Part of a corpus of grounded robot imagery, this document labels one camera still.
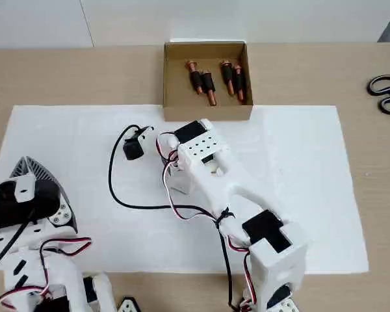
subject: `white wall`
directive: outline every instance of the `white wall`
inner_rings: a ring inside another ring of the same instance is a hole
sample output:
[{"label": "white wall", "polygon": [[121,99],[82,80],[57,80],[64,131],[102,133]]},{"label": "white wall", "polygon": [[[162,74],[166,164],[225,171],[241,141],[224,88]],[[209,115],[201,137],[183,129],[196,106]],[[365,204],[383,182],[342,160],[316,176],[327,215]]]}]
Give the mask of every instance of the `white wall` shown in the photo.
[{"label": "white wall", "polygon": [[159,44],[171,38],[375,42],[390,0],[0,0],[0,47]]}]

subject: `screw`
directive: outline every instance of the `screw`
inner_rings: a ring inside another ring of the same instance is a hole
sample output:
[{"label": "screw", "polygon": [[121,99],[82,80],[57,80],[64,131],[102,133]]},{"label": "screw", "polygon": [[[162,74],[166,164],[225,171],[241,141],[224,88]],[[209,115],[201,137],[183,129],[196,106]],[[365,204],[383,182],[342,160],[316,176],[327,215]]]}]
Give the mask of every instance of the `screw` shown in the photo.
[{"label": "screw", "polygon": [[221,71],[222,78],[224,79],[224,83],[227,85],[228,94],[234,95],[234,87],[233,87],[233,70],[230,61],[223,60],[221,62]]},{"label": "screw", "polygon": [[238,89],[238,95],[239,95],[239,100],[241,102],[244,102],[244,92],[242,90],[242,81],[241,81],[241,66],[236,65],[234,66],[235,70],[235,77],[236,77],[236,83],[237,83],[237,89]]},{"label": "screw", "polygon": [[194,62],[193,60],[189,60],[186,64],[186,67],[189,70],[189,77],[190,81],[192,83],[192,86],[194,87],[197,94],[202,94],[202,80],[201,75],[198,70],[196,70],[196,65],[198,63]]}]

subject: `wooden table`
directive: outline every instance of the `wooden table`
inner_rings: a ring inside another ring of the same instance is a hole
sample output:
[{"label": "wooden table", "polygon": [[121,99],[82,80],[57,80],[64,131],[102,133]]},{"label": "wooden table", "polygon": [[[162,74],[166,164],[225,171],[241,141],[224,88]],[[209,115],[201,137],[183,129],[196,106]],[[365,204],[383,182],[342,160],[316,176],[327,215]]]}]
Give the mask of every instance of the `wooden table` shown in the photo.
[{"label": "wooden table", "polygon": [[[369,273],[308,276],[297,304],[306,312],[390,311],[390,116],[365,92],[369,78],[390,73],[390,44],[248,49],[255,103],[337,106],[367,241]],[[0,51],[0,145],[15,104],[161,104],[162,59],[160,46]],[[110,278],[116,298],[136,296],[143,311],[229,311],[224,276]]]}]

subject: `cable tie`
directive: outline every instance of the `cable tie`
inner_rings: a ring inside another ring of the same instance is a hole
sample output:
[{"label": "cable tie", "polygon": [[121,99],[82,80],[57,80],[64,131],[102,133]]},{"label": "cable tie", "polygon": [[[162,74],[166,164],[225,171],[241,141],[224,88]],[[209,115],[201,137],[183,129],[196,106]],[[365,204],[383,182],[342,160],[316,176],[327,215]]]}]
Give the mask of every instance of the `cable tie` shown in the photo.
[{"label": "cable tie", "polygon": [[222,221],[223,219],[229,217],[229,216],[232,216],[232,217],[235,218],[234,214],[233,214],[233,213],[229,210],[229,208],[227,207],[226,210],[223,210],[223,211],[221,212],[221,215],[218,217],[218,219],[216,219],[216,221],[215,221],[215,226],[216,226],[216,228],[219,229],[219,228],[220,228],[220,223],[221,223],[221,221]]}]

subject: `cardboard box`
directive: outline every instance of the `cardboard box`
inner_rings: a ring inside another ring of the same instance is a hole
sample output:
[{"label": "cardboard box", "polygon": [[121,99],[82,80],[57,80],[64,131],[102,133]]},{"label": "cardboard box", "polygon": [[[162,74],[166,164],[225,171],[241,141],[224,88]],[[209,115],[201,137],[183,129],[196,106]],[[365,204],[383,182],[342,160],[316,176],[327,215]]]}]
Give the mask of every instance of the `cardboard box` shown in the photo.
[{"label": "cardboard box", "polygon": [[[209,104],[206,94],[198,95],[189,79],[185,64],[198,63],[197,70],[210,71],[215,86],[217,106]],[[240,64],[246,78],[246,101],[230,96],[221,74],[221,62]],[[192,121],[248,120],[253,108],[247,45],[244,42],[168,42],[164,45],[163,111],[164,119]]]}]

